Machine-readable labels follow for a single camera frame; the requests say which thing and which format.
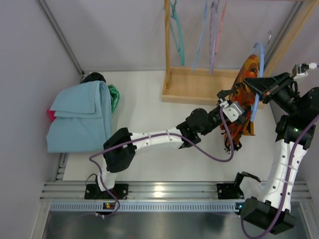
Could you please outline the light blue trousers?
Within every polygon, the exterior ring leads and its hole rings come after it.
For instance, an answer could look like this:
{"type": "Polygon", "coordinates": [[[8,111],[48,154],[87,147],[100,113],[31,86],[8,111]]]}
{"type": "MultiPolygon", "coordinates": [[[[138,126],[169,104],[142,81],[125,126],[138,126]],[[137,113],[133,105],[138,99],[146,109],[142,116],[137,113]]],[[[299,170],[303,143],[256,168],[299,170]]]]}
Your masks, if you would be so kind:
{"type": "Polygon", "coordinates": [[[93,81],[61,91],[50,110],[49,153],[93,152],[103,149],[112,135],[112,106],[108,86],[93,81]]]}

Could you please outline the lilac hanger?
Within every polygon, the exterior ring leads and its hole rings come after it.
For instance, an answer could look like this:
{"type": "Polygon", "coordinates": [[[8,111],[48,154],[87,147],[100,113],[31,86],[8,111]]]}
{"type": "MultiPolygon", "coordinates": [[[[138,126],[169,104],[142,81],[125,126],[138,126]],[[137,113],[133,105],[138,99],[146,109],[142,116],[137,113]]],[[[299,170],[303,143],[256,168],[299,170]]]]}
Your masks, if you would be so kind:
{"type": "Polygon", "coordinates": [[[215,63],[215,51],[217,44],[218,27],[218,7],[219,0],[214,0],[211,4],[210,25],[209,25],[209,50],[210,50],[210,75],[213,75],[215,63]]]}

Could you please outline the pink hanger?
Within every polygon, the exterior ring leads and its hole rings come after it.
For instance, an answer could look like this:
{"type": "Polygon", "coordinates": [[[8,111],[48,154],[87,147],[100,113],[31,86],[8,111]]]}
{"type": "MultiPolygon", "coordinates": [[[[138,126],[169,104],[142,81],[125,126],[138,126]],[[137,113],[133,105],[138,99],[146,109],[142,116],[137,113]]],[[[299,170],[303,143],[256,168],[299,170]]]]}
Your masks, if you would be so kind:
{"type": "Polygon", "coordinates": [[[220,23],[219,23],[219,28],[218,28],[217,40],[216,40],[215,55],[217,55],[219,44],[220,44],[221,32],[223,28],[223,21],[224,21],[225,11],[227,8],[227,3],[228,3],[228,0],[225,1],[225,5],[222,10],[222,15],[221,15],[220,23]]]}

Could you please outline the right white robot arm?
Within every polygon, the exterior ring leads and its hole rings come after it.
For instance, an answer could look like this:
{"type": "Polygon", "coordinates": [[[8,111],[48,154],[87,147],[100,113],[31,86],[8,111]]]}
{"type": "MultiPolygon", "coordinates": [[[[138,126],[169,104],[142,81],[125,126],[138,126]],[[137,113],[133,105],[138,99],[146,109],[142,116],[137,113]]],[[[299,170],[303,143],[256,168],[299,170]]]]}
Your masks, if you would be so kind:
{"type": "Polygon", "coordinates": [[[265,186],[256,176],[242,172],[238,187],[244,196],[240,207],[242,222],[263,229],[258,235],[277,235],[294,227],[291,193],[299,165],[309,149],[315,123],[319,119],[319,89],[314,87],[300,96],[289,73],[270,78],[246,78],[244,83],[267,104],[275,102],[286,115],[281,116],[275,132],[275,154],[265,186]]]}

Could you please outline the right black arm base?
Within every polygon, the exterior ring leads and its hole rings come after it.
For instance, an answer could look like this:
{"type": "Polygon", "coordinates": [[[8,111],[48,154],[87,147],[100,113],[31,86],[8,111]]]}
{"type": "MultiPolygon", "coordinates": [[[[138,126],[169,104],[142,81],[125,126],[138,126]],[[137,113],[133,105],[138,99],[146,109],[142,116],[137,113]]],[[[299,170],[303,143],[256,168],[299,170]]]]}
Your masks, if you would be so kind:
{"type": "Polygon", "coordinates": [[[244,194],[234,183],[220,183],[216,185],[219,200],[244,199],[244,194]]]}

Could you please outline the black trousers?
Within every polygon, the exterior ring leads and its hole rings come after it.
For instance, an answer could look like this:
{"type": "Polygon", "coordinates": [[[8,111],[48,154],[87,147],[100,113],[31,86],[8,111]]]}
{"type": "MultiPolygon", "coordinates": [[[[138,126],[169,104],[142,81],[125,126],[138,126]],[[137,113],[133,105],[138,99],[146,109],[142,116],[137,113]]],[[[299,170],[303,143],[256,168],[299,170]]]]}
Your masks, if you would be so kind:
{"type": "Polygon", "coordinates": [[[102,74],[100,74],[98,72],[92,72],[81,81],[81,84],[88,83],[88,82],[94,82],[94,81],[101,81],[101,82],[106,83],[106,80],[102,74]]]}

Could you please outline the orange patterned trousers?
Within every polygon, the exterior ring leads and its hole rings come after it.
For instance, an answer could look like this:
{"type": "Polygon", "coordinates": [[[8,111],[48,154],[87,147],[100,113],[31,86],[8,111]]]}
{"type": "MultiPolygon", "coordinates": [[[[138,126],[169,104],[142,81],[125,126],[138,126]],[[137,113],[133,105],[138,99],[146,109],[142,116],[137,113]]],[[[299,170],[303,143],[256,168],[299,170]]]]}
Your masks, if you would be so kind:
{"type": "Polygon", "coordinates": [[[255,93],[244,83],[246,78],[257,78],[259,74],[260,59],[256,54],[251,54],[241,67],[231,88],[233,93],[229,96],[229,101],[239,107],[241,115],[234,122],[227,122],[230,136],[224,132],[224,146],[227,152],[231,152],[231,145],[238,151],[242,144],[242,136],[254,136],[254,123],[251,122],[252,107],[255,102],[255,93]]]}

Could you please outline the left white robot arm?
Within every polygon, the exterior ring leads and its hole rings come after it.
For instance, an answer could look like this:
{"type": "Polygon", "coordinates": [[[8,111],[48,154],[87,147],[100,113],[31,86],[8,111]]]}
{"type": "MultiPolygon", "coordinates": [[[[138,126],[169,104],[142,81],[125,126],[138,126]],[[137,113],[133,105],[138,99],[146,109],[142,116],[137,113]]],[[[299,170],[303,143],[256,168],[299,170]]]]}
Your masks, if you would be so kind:
{"type": "Polygon", "coordinates": [[[103,166],[98,167],[98,190],[105,192],[114,188],[117,173],[130,166],[137,152],[196,146],[201,141],[200,135],[207,135],[221,124],[230,136],[229,123],[239,119],[244,111],[237,101],[226,100],[224,93],[218,93],[215,109],[210,112],[202,108],[194,109],[184,122],[171,129],[142,133],[129,132],[126,127],[119,129],[104,143],[104,150],[100,152],[104,160],[103,166]]]}

